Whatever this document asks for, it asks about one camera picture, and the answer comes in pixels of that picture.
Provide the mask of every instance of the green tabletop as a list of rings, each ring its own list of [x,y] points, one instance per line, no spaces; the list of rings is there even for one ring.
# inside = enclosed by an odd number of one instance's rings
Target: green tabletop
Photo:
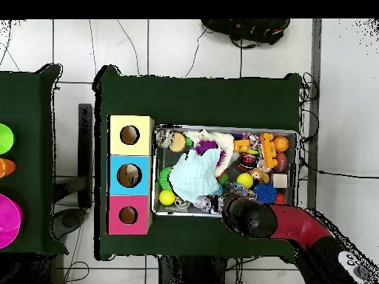
[[[95,255],[111,254],[282,256],[293,261],[285,240],[256,240],[227,231],[221,219],[154,215],[147,235],[106,235],[107,116],[148,115],[155,124],[234,126],[298,131],[300,76],[268,78],[163,78],[122,76],[104,66],[94,86]]]
[[[0,178],[0,193],[19,204],[23,220],[18,237],[0,252],[61,254],[50,235],[53,210],[53,128],[51,98],[61,66],[47,64],[36,73],[0,72],[0,123],[15,135],[13,148],[0,158],[16,170]]]

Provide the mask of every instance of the light blue cloth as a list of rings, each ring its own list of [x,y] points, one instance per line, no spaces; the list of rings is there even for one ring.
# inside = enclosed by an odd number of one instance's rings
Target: light blue cloth
[[[219,189],[215,168],[221,149],[208,149],[203,155],[195,150],[184,153],[168,177],[174,193],[194,203],[199,196],[210,195]]]

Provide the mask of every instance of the yellow ball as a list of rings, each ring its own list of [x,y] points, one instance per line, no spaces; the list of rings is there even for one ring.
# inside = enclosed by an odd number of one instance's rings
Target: yellow ball
[[[171,191],[162,191],[159,194],[159,201],[165,206],[172,205],[175,201],[175,194]]]
[[[252,176],[247,173],[242,173],[237,177],[237,183],[242,184],[245,189],[252,187]]]

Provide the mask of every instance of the green bowl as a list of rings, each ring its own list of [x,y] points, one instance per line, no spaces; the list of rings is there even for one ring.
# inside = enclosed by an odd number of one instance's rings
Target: green bowl
[[[15,137],[11,129],[4,124],[0,124],[0,155],[9,151],[14,142]]]

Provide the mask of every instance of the circular hole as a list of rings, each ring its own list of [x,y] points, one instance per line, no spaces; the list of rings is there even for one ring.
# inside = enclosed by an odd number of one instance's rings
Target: circular hole
[[[126,206],[118,214],[120,221],[125,224],[134,224],[138,219],[138,212],[132,206]]]
[[[117,171],[117,181],[123,187],[136,187],[141,180],[142,171],[135,164],[123,164]]]
[[[124,126],[120,131],[120,139],[125,145],[134,145],[139,139],[139,131],[133,125]]]

